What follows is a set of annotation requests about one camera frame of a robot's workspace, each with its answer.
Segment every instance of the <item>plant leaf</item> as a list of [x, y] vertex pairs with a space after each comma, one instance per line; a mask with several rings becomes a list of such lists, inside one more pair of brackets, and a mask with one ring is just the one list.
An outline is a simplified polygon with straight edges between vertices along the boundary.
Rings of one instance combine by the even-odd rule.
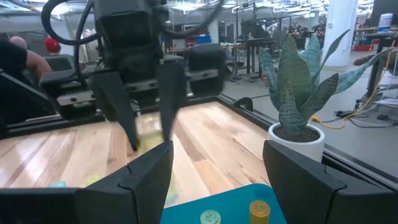
[[359, 80], [359, 78], [363, 75], [363, 73], [369, 66], [376, 63], [378, 60], [380, 60], [380, 58], [385, 57], [392, 50], [394, 50], [394, 49], [384, 50], [384, 51], [378, 53], [377, 55], [373, 56], [367, 63], [362, 65], [359, 69], [349, 71], [349, 72], [342, 74], [338, 81], [338, 86], [337, 86], [337, 90], [336, 90], [335, 94], [341, 93], [342, 91], [345, 91], [349, 87], [354, 85], [356, 83], [356, 81]]
[[259, 51], [259, 63], [267, 78], [271, 102], [279, 111], [280, 101], [277, 90], [277, 75], [274, 70], [274, 63], [272, 62], [271, 56], [267, 50], [262, 47], [260, 47]]
[[343, 39], [343, 37], [349, 32], [349, 29], [346, 30], [346, 32], [342, 33], [339, 37], [337, 37], [337, 39], [335, 41], [333, 41], [333, 43], [331, 43], [328, 52], [325, 55], [325, 58], [323, 59], [323, 62], [321, 64], [321, 67], [319, 68], [319, 71], [312, 77], [312, 84], [315, 85], [317, 80], [319, 80], [319, 75], [321, 73], [321, 70], [323, 68], [323, 66], [325, 65], [326, 61], [329, 59], [329, 57], [335, 53], [335, 51], [337, 50], [338, 45], [340, 44], [341, 40]]
[[338, 73], [327, 78], [325, 81], [318, 85], [317, 89], [312, 93], [307, 102], [304, 103], [298, 110], [307, 121], [318, 112], [330, 97], [334, 94], [338, 84]]
[[[305, 63], [307, 63], [308, 68], [310, 69], [311, 77], [314, 77], [321, 67], [322, 58], [321, 46], [317, 36], [314, 35], [311, 37], [307, 49], [300, 54], [300, 57], [305, 60]], [[316, 89], [318, 85], [319, 76], [315, 80], [315, 86], [312, 87], [313, 90]]]
[[297, 53], [297, 46], [291, 35], [285, 41], [279, 60], [277, 89], [280, 101], [283, 101], [282, 98], [289, 87], [293, 91], [298, 107], [312, 94], [310, 70], [305, 60]]
[[308, 120], [298, 111], [293, 91], [287, 88], [280, 104], [279, 122], [288, 134], [298, 136], [303, 133]]

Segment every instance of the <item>yellow cable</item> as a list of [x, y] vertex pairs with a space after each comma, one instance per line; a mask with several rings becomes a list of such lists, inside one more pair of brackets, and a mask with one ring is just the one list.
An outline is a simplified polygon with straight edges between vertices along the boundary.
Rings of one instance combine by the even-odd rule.
[[[394, 40], [394, 41], [392, 42], [392, 44], [391, 44], [391, 47], [393, 47], [395, 44], [396, 44], [396, 41]], [[320, 124], [322, 124], [322, 125], [323, 125], [324, 127], [326, 127], [326, 128], [330, 128], [330, 129], [343, 129], [343, 128], [346, 126], [346, 119], [348, 119], [348, 118], [350, 118], [350, 117], [352, 117], [352, 116], [355, 116], [355, 115], [359, 114], [360, 111], [363, 110], [363, 109], [369, 104], [369, 102], [370, 102], [371, 99], [373, 98], [374, 94], [376, 94], [376, 92], [377, 92], [376, 90], [377, 90], [378, 86], [380, 85], [380, 82], [381, 82], [381, 80], [383, 79], [384, 74], [386, 73], [387, 66], [390, 64], [391, 53], [392, 53], [392, 52], [390, 52], [390, 53], [388, 54], [386, 66], [384, 67], [384, 71], [383, 71], [383, 73], [381, 74], [380, 79], [379, 79], [379, 81], [377, 82], [377, 85], [374, 86], [372, 95], [369, 97], [369, 99], [367, 100], [367, 102], [365, 102], [365, 104], [364, 104], [362, 107], [360, 107], [360, 109], [356, 110], [354, 113], [352, 113], [352, 114], [348, 115], [347, 117], [343, 118], [343, 119], [341, 120], [341, 122], [342, 122], [342, 125], [341, 125], [341, 126], [338, 126], [338, 127], [329, 126], [329, 125], [325, 124], [324, 122], [322, 122], [321, 119], [319, 119], [319, 118], [316, 117], [316, 116], [313, 116], [312, 120], [313, 120], [313, 121], [316, 121], [316, 122], [319, 122]]]

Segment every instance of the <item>soil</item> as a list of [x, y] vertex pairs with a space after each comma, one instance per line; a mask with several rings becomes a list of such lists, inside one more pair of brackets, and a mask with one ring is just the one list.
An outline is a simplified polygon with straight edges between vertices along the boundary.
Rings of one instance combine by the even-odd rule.
[[299, 136], [293, 136], [287, 134], [287, 131], [283, 127], [278, 127], [274, 129], [274, 134], [283, 140], [291, 142], [312, 142], [318, 140], [320, 137], [317, 131], [310, 128], [305, 128], [304, 132]]

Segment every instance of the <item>white pot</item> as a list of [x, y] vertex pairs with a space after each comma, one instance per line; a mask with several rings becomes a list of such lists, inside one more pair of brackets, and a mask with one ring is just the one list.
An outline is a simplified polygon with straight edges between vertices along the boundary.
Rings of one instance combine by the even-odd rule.
[[319, 133], [319, 139], [313, 142], [291, 142], [291, 141], [286, 141], [284, 139], [281, 139], [280, 137], [276, 136], [274, 133], [274, 129], [278, 128], [280, 126], [280, 123], [276, 123], [269, 127], [268, 129], [268, 140], [273, 140], [279, 144], [282, 144], [286, 147], [289, 147], [296, 152], [299, 152], [303, 154], [304, 156], [307, 156], [315, 161], [321, 162], [322, 160], [322, 154], [323, 154], [323, 148], [325, 145], [325, 134], [321, 129], [312, 126], [310, 124], [307, 125], [308, 128], [316, 131]]

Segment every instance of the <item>light wood surface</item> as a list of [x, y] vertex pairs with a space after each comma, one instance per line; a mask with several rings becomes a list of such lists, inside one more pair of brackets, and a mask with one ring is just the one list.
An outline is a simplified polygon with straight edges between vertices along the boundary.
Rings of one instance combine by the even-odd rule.
[[[160, 129], [158, 114], [141, 116], [141, 134]], [[262, 161], [265, 130], [219, 103], [182, 108], [174, 128], [170, 191], [184, 203], [251, 183], [269, 184]], [[117, 123], [96, 123], [0, 141], [1, 187], [86, 187], [143, 154], [133, 153]]]

